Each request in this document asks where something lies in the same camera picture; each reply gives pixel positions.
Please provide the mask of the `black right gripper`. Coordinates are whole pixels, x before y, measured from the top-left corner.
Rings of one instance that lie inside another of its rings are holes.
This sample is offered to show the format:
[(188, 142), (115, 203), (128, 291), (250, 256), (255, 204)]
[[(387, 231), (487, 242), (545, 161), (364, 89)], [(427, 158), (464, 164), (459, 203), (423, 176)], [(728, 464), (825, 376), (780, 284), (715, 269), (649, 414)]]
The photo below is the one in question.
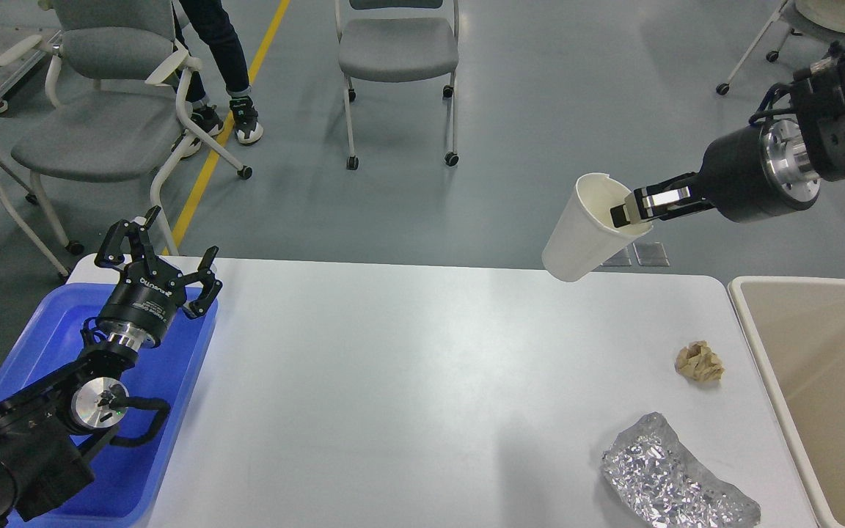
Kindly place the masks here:
[(631, 191), (610, 208), (610, 220), (622, 228), (715, 208), (735, 223), (753, 223), (808, 210), (819, 187), (800, 127), (795, 120), (775, 120), (715, 139), (698, 173)]

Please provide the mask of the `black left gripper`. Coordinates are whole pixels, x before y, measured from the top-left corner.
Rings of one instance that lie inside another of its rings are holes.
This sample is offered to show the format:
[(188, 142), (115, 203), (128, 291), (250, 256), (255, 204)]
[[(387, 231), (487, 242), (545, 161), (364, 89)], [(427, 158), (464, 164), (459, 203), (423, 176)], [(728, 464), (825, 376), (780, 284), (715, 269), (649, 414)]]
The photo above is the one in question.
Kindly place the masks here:
[[(120, 275), (96, 317), (96, 328), (107, 337), (121, 335), (130, 340), (133, 344), (128, 347), (134, 350), (157, 348), (179, 312), (189, 320), (205, 317), (222, 289), (213, 269), (220, 251), (217, 245), (205, 251), (194, 273), (182, 274), (167, 262), (158, 267), (148, 230), (160, 212), (160, 206), (153, 206), (143, 221), (121, 219), (112, 224), (94, 261), (97, 267)], [(130, 247), (128, 264), (124, 263), (124, 243)], [(189, 300), (186, 287), (195, 283), (201, 284), (201, 291)]]

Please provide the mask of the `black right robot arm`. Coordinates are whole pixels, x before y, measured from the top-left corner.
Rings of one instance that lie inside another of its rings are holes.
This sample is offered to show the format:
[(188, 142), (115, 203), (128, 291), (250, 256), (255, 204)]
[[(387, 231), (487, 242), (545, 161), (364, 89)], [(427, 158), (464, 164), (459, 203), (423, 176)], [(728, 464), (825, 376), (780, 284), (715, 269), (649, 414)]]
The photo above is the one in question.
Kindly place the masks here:
[(700, 170), (630, 191), (614, 228), (716, 210), (754, 223), (811, 208), (822, 183), (845, 180), (845, 47), (773, 84), (747, 126), (715, 139)]

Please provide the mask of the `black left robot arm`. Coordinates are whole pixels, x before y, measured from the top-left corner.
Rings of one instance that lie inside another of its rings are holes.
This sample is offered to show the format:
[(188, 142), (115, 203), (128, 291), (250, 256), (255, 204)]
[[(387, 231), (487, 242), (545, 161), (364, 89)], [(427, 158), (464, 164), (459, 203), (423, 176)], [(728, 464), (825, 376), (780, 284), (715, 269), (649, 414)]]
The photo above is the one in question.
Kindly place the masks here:
[(122, 375), (142, 348), (157, 348), (177, 317), (203, 318), (222, 282), (209, 247), (185, 274), (161, 260), (150, 242), (161, 209), (110, 227), (95, 257), (120, 280), (103, 308), (81, 325), (79, 356), (0, 401), (0, 527), (53, 511), (93, 483), (91, 464), (105, 447), (137, 448), (154, 440), (172, 406), (132, 395)]

